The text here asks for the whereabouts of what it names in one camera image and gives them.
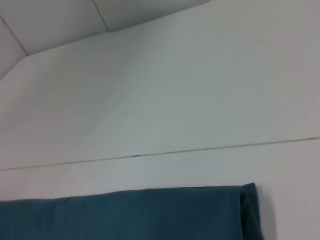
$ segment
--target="blue-green cloth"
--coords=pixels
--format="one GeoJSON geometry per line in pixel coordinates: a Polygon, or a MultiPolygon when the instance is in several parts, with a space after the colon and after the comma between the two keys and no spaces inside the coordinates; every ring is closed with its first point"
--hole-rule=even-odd
{"type": "Polygon", "coordinates": [[[0,240],[262,240],[254,183],[0,202],[0,240]]]}

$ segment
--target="white wall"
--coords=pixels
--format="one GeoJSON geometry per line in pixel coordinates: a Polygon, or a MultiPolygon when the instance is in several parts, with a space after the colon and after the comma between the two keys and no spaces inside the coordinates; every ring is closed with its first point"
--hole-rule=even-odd
{"type": "MultiPolygon", "coordinates": [[[[319,4],[211,1],[25,58],[0,81],[0,169],[320,137],[319,4]]],[[[314,240],[319,146],[1,170],[1,197],[256,182],[266,240],[314,240]]]]}
{"type": "Polygon", "coordinates": [[[0,17],[0,80],[25,56],[26,53],[0,17]]]}

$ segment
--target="ceiling tile seam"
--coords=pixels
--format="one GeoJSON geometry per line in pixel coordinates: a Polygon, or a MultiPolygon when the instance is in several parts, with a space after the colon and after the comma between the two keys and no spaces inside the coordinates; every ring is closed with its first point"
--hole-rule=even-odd
{"type": "Polygon", "coordinates": [[[101,12],[100,12],[100,10],[99,10],[99,8],[98,8],[98,6],[97,6],[97,4],[96,4],[95,0],[92,0],[92,2],[93,2],[93,5],[95,6],[95,9],[97,10],[97,12],[98,12],[98,14],[99,14],[99,16],[100,16],[101,20],[102,20],[102,22],[104,23],[106,30],[107,30],[108,32],[110,32],[109,27],[107,26],[107,24],[106,24],[106,22],[105,22],[104,18],[102,17],[102,14],[101,14],[101,12]]]}
{"type": "Polygon", "coordinates": [[[8,28],[9,32],[12,34],[12,36],[14,37],[14,39],[17,41],[17,43],[19,44],[19,46],[22,48],[22,50],[24,51],[24,53],[29,56],[28,52],[26,51],[26,49],[24,48],[24,46],[21,44],[21,42],[19,41],[19,39],[16,37],[16,35],[14,34],[14,32],[11,30],[11,28],[9,27],[9,25],[7,24],[7,22],[5,21],[5,19],[0,15],[0,20],[4,23],[4,25],[8,28]]]}

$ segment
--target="sloped ceiling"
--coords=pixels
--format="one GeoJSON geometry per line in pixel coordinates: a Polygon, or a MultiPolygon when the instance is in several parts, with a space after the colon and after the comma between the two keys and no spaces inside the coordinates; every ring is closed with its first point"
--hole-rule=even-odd
{"type": "Polygon", "coordinates": [[[29,54],[172,14],[209,0],[0,0],[0,16],[29,54]]]}

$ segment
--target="fabric fold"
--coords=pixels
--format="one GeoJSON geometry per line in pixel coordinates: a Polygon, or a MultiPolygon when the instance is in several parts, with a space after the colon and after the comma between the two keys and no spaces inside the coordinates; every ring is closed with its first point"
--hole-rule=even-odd
{"type": "Polygon", "coordinates": [[[3,240],[262,240],[254,183],[0,202],[3,240]]]}

